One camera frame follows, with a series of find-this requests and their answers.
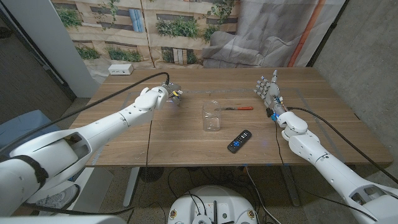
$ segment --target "remote control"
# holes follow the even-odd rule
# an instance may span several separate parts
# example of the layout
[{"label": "remote control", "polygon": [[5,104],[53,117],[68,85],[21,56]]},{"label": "remote control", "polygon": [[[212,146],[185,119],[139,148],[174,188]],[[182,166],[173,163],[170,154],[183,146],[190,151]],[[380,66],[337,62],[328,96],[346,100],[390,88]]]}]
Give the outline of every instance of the remote control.
[{"label": "remote control", "polygon": [[242,131],[242,133],[240,135],[238,135],[234,141],[232,141],[229,145],[228,145],[228,150],[230,150],[232,153],[237,152],[240,148],[242,148],[242,146],[244,145],[244,143],[246,143],[251,137],[251,133],[248,130],[244,130]]}]

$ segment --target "blue cushion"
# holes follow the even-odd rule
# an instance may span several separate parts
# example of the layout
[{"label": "blue cushion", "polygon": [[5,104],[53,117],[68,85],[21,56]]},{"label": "blue cushion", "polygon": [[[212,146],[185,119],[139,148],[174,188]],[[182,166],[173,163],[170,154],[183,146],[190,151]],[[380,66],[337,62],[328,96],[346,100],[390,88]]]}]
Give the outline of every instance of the blue cushion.
[{"label": "blue cushion", "polygon": [[[0,125],[0,148],[4,147],[8,143],[10,143],[12,140],[18,138],[19,136],[22,136],[25,133],[28,133],[29,131],[40,127],[41,125],[47,124],[51,122],[51,120],[46,117],[40,110],[35,110],[28,112],[26,114],[20,115],[14,119],[11,119],[3,124]],[[53,131],[59,131],[60,129],[56,125],[51,125],[50,127],[47,127],[31,136],[28,138],[25,138],[22,140],[19,144],[14,146],[12,149],[8,149],[5,152],[2,152],[2,155],[9,156],[9,153],[16,148],[17,146],[20,146],[21,144],[36,138],[38,136],[41,136],[43,134],[47,134]]]}]

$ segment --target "green plants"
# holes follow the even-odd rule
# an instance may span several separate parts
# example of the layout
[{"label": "green plants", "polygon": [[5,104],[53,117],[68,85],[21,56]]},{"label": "green plants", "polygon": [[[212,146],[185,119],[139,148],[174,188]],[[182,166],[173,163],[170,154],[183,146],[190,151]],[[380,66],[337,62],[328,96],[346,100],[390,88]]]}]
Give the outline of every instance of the green plants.
[{"label": "green plants", "polygon": [[109,14],[111,14],[113,18],[111,27],[116,22],[116,14],[118,13],[118,7],[114,4],[115,2],[120,2],[120,0],[109,0],[107,4],[105,4],[104,2],[102,2],[102,4],[99,4],[99,6],[101,6],[101,9],[98,11],[98,16],[96,17],[100,22],[104,22],[104,17],[106,16],[105,14],[109,11]]},{"label": "green plants", "polygon": [[161,19],[156,23],[156,28],[160,35],[190,38],[199,37],[197,20],[194,18],[191,18],[188,21],[184,21],[182,16],[178,17],[174,21],[164,21]]},{"label": "green plants", "polygon": [[100,57],[100,54],[92,48],[89,47],[75,47],[77,52],[79,52],[82,59],[96,59]]},{"label": "green plants", "polygon": [[173,50],[172,49],[162,50],[162,58],[164,62],[174,63]]},{"label": "green plants", "polygon": [[197,61],[198,61],[198,58],[193,53],[193,50],[187,50],[187,64],[194,64]]},{"label": "green plants", "polygon": [[206,43],[210,41],[211,35],[220,30],[220,26],[215,26],[215,25],[209,25],[204,31],[203,31],[203,40],[205,40]]},{"label": "green plants", "polygon": [[66,28],[75,27],[77,29],[77,26],[81,26],[81,19],[76,10],[62,7],[56,8],[55,10]]},{"label": "green plants", "polygon": [[214,2],[215,7],[211,7],[211,11],[207,15],[216,15],[220,19],[218,25],[222,25],[231,14],[232,8],[235,6],[235,0],[217,0]]},{"label": "green plants", "polygon": [[108,47],[106,49],[112,60],[123,60],[127,62],[140,62],[142,57],[138,51],[122,50],[118,47]]}]

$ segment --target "robot finger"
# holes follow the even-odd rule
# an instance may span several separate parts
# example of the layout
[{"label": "robot finger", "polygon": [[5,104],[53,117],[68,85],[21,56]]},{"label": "robot finger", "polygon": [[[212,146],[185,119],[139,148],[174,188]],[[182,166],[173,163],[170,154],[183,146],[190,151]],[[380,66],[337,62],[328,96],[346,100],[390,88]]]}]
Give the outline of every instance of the robot finger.
[{"label": "robot finger", "polygon": [[272,83],[276,83],[276,80],[278,79],[278,70],[274,71],[274,76],[271,79]]}]

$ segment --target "white power strip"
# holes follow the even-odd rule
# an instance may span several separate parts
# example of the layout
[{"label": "white power strip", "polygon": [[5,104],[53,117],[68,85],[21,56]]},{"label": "white power strip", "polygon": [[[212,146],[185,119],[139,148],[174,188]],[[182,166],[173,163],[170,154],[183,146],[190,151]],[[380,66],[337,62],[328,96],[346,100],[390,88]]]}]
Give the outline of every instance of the white power strip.
[{"label": "white power strip", "polygon": [[130,75],[134,70],[131,64],[111,65],[108,68],[111,75]]}]

